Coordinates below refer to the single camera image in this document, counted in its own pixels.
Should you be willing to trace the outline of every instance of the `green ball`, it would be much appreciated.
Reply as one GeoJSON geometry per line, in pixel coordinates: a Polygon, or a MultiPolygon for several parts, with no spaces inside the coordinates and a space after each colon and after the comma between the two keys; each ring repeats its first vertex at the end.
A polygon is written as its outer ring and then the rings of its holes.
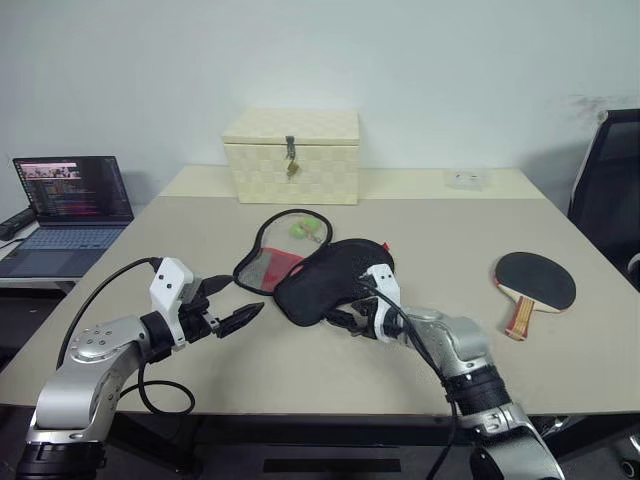
{"type": "Polygon", "coordinates": [[[289,229],[289,234],[293,238],[297,238],[298,240],[307,238],[307,232],[304,230],[304,227],[300,223],[291,225],[291,228],[289,229]]]}
{"type": "Polygon", "coordinates": [[[311,233],[316,233],[320,229],[320,226],[322,225],[322,222],[320,221],[320,219],[316,217],[305,217],[302,219],[301,223],[302,223],[302,226],[305,227],[306,230],[311,233]]]}

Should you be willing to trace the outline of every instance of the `black paddle rubber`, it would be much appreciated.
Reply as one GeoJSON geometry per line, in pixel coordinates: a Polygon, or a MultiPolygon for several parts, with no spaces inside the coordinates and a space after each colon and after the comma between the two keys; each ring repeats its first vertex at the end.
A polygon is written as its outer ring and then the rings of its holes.
{"type": "Polygon", "coordinates": [[[496,282],[538,303],[566,310],[576,299],[576,284],[569,272],[535,253],[513,252],[496,265],[496,282]]]}

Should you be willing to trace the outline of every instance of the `laptop keyboard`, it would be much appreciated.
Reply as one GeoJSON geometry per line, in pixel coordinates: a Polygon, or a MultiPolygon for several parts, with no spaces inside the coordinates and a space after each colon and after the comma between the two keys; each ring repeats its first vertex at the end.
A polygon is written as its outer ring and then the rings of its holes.
{"type": "Polygon", "coordinates": [[[40,228],[19,248],[26,250],[106,250],[121,228],[40,228]]]}

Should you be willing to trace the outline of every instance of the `black cable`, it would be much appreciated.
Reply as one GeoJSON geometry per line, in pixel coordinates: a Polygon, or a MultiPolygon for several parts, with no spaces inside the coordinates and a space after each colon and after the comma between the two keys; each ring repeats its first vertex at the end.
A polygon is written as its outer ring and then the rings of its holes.
{"type": "Polygon", "coordinates": [[[400,317],[404,321],[403,329],[406,331],[407,337],[409,337],[409,340],[411,340],[411,343],[413,344],[414,348],[420,354],[422,359],[425,362],[427,362],[427,365],[429,365],[433,369],[433,371],[438,376],[440,381],[443,382],[444,377],[442,376],[442,373],[440,373],[440,369],[438,369],[437,365],[433,361],[433,357],[431,357],[431,354],[427,350],[427,347],[425,347],[424,342],[420,338],[420,335],[418,335],[418,332],[416,331],[416,328],[413,325],[413,322],[409,319],[409,316],[406,313],[404,313],[404,311],[393,300],[391,300],[389,297],[387,297],[384,293],[382,293],[377,288],[372,287],[365,281],[358,281],[358,283],[363,287],[365,287],[374,295],[382,298],[382,300],[384,300],[391,308],[393,308],[397,312],[398,315],[400,315],[400,317]]]}
{"type": "Polygon", "coordinates": [[[451,430],[449,431],[449,440],[447,441],[447,446],[442,449],[435,463],[431,466],[431,470],[429,470],[429,474],[427,475],[427,480],[434,480],[434,478],[436,478],[438,470],[440,470],[440,467],[446,460],[456,438],[456,432],[458,430],[458,409],[456,408],[456,402],[454,401],[450,401],[449,405],[451,406],[452,421],[451,430]]]}
{"type": "Polygon", "coordinates": [[[151,413],[155,413],[156,415],[176,415],[176,416],[189,415],[189,413],[191,413],[191,411],[196,406],[196,397],[193,395],[191,390],[189,390],[184,385],[177,382],[172,382],[171,380],[149,380],[145,382],[144,369],[146,366],[147,366],[146,361],[143,361],[142,363],[140,363],[140,367],[138,367],[138,383],[136,385],[132,385],[128,388],[125,388],[122,391],[122,393],[120,393],[120,398],[124,397],[128,393],[133,392],[134,390],[138,390],[138,393],[140,395],[140,400],[142,400],[142,403],[144,404],[144,406],[147,407],[147,410],[149,410],[151,413]],[[187,396],[187,398],[189,398],[189,406],[184,410],[180,410],[177,412],[168,412],[165,410],[160,410],[158,407],[156,407],[151,403],[151,401],[149,400],[149,397],[147,396],[147,392],[145,388],[151,385],[164,385],[166,387],[177,388],[178,390],[183,392],[187,396]]]}
{"type": "MultiPolygon", "coordinates": [[[[433,361],[433,357],[427,350],[427,347],[425,346],[424,342],[420,338],[420,335],[418,334],[415,326],[413,325],[413,322],[409,319],[409,316],[406,313],[404,313],[404,311],[402,310],[402,308],[398,306],[398,304],[396,304],[393,300],[391,300],[388,296],[386,296],[377,288],[372,287],[365,281],[359,281],[358,283],[363,287],[365,287],[367,290],[369,290],[371,293],[375,294],[376,296],[384,300],[391,308],[393,308],[396,311],[398,315],[400,315],[400,317],[404,322],[402,325],[403,329],[405,330],[407,337],[409,337],[409,340],[411,340],[411,343],[413,343],[413,346],[415,347],[416,351],[420,354],[420,356],[424,359],[424,361],[427,362],[427,364],[433,369],[433,371],[436,373],[436,375],[440,379],[440,382],[441,383],[444,382],[445,380],[444,376],[442,375],[437,365],[433,361]]],[[[449,406],[451,407],[451,420],[452,420],[451,430],[449,431],[449,439],[447,441],[446,447],[440,452],[440,455],[438,455],[438,458],[436,459],[435,463],[431,467],[431,470],[427,475],[427,480],[433,480],[436,477],[438,470],[440,470],[440,467],[442,466],[445,459],[447,458],[447,455],[449,454],[449,451],[453,446],[453,442],[455,441],[456,432],[458,428],[458,409],[456,407],[456,402],[454,402],[453,400],[450,400],[448,402],[449,402],[449,406]]]]}
{"type": "Polygon", "coordinates": [[[24,240],[26,240],[26,239],[24,239],[24,238],[14,238],[10,242],[7,242],[4,245],[0,246],[0,250],[2,250],[4,247],[8,247],[9,245],[13,245],[14,243],[19,243],[19,242],[22,242],[24,240]]]}
{"type": "Polygon", "coordinates": [[[87,308],[89,308],[89,305],[91,305],[91,302],[93,302],[96,299],[96,297],[104,289],[104,287],[109,285],[109,283],[111,283],[114,279],[116,279],[123,273],[131,270],[134,267],[137,267],[138,265],[148,263],[152,265],[154,269],[157,269],[157,265],[159,265],[160,262],[162,262],[162,259],[158,257],[140,258],[135,262],[131,262],[129,265],[125,265],[117,272],[112,273],[109,277],[107,277],[106,280],[104,280],[100,285],[98,285],[98,287],[93,292],[91,292],[91,295],[89,295],[89,298],[87,298],[84,301],[84,303],[78,310],[78,313],[76,313],[75,317],[73,317],[73,320],[71,320],[71,324],[69,325],[69,328],[67,328],[67,333],[65,333],[64,335],[64,340],[62,340],[62,345],[60,345],[60,351],[58,352],[58,361],[56,363],[56,369],[60,368],[60,366],[64,362],[64,356],[67,353],[67,348],[69,348],[69,342],[71,341],[71,336],[73,335],[73,331],[78,326],[78,322],[80,321],[80,318],[82,318],[82,315],[84,315],[84,312],[86,312],[87,308]]]}
{"type": "MultiPolygon", "coordinates": [[[[160,267],[160,263],[162,263],[162,258],[145,257],[145,258],[140,258],[134,262],[131,262],[130,264],[125,265],[120,270],[111,274],[100,285],[98,285],[98,287],[93,292],[91,292],[91,295],[89,295],[89,297],[84,301],[84,303],[82,304],[82,306],[80,307],[76,315],[73,317],[73,320],[71,321],[71,324],[69,325],[69,328],[65,333],[64,340],[62,341],[62,345],[60,346],[60,352],[58,353],[58,363],[56,368],[60,368],[60,366],[64,362],[64,356],[67,352],[67,348],[69,347],[69,342],[71,341],[71,336],[73,335],[73,331],[78,326],[78,322],[82,318],[82,315],[87,311],[87,308],[89,308],[89,305],[91,305],[91,302],[93,302],[95,298],[100,294],[100,292],[107,285],[109,285],[109,283],[111,283],[113,280],[118,278],[123,273],[131,270],[132,268],[137,267],[138,265],[143,265],[145,263],[148,263],[149,265],[151,265],[154,271],[158,271],[158,268],[160,267]]],[[[144,370],[146,365],[147,365],[147,359],[143,360],[140,363],[140,366],[138,367],[138,383],[136,385],[133,385],[129,388],[124,389],[120,393],[120,398],[124,397],[126,394],[137,389],[140,394],[140,399],[142,400],[142,403],[144,404],[145,407],[147,407],[147,409],[151,413],[155,413],[157,415],[188,415],[196,406],[196,399],[193,393],[191,392],[191,390],[189,390],[187,387],[185,387],[180,383],[172,382],[170,380],[150,380],[148,382],[145,382],[144,370]],[[189,398],[189,407],[178,412],[167,412],[164,410],[160,410],[159,408],[155,407],[151,403],[151,401],[149,400],[149,397],[147,396],[147,392],[145,388],[151,385],[164,385],[167,387],[177,388],[178,390],[183,392],[187,396],[187,398],[189,398]]]]}

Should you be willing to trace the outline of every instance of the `desk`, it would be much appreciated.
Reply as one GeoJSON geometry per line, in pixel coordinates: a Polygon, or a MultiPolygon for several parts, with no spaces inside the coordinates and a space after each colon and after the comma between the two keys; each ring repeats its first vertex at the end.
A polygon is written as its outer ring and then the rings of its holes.
{"type": "MultiPolygon", "coordinates": [[[[186,167],[138,215],[2,372],[1,403],[35,404],[73,314],[125,263],[174,256],[203,275],[231,272],[262,222],[287,207],[239,204],[228,198],[232,187],[224,175],[221,167],[186,167]]],[[[637,292],[520,172],[492,174],[493,193],[451,191],[442,178],[438,171],[365,171],[361,186],[371,190],[359,205],[311,208],[331,220],[335,240],[365,237],[390,244],[404,305],[475,319],[489,336],[512,398],[529,414],[637,410],[637,292]],[[381,182],[386,176],[393,182],[381,182]],[[386,191],[374,188],[376,182],[386,191]],[[425,184],[434,188],[422,190],[425,184]],[[523,343],[502,334],[514,304],[490,278],[495,261],[514,250],[559,261],[578,289],[568,312],[536,313],[523,343]]],[[[80,326],[147,313],[151,278],[145,267],[127,273],[97,298],[80,326]]],[[[266,300],[267,306],[238,333],[204,339],[150,366],[148,379],[177,380],[194,392],[195,412],[448,414],[435,375],[408,349],[351,338],[325,323],[294,326],[269,298],[235,285],[211,300],[218,315],[248,302],[266,300]]],[[[151,397],[161,408],[184,407],[181,394],[171,389],[157,389],[151,397]]],[[[119,409],[144,411],[136,395],[125,397],[119,409]]]]}

